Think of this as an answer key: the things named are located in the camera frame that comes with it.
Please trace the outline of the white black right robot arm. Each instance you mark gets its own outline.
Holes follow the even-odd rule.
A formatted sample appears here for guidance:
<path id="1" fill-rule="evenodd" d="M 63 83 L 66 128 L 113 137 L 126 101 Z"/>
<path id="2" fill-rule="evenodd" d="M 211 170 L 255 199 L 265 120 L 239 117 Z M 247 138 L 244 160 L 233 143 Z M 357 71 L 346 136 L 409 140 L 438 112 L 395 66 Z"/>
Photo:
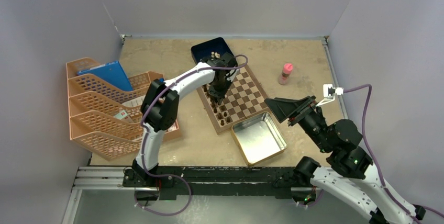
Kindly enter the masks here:
<path id="1" fill-rule="evenodd" d="M 391 186 L 379 177 L 375 161 L 359 146 L 363 136 L 353 121 L 341 119 L 327 125 L 314 96 L 267 98 L 265 103 L 279 122 L 300 125 L 320 151 L 330 155 L 326 158 L 329 167 L 304 156 L 293 171 L 297 184 L 327 191 L 369 223 L 413 223 L 424 218 L 423 206 L 387 192 Z"/>

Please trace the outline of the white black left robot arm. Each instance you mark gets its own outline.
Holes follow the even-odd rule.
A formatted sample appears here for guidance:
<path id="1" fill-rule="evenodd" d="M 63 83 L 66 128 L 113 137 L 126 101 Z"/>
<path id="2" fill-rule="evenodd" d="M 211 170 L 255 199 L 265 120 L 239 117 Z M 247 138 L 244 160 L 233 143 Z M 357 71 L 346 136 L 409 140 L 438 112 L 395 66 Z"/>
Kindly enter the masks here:
<path id="1" fill-rule="evenodd" d="M 185 73 L 166 81 L 151 82 L 141 105 L 143 128 L 139 153 L 132 164 L 136 181 L 144 187 L 156 181 L 154 169 L 166 130 L 176 121 L 181 99 L 201 86 L 208 85 L 212 104 L 220 105 L 239 69 L 236 56 L 225 53 L 220 57 L 204 58 Z"/>

